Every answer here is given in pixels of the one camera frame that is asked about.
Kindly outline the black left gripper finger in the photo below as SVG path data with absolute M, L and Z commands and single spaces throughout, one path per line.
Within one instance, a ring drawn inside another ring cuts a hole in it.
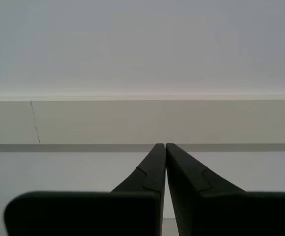
M 285 236 L 285 192 L 247 192 L 179 146 L 166 169 L 181 236 Z
M 156 144 L 111 192 L 22 194 L 4 211 L 10 236 L 159 236 L 162 233 L 166 150 Z

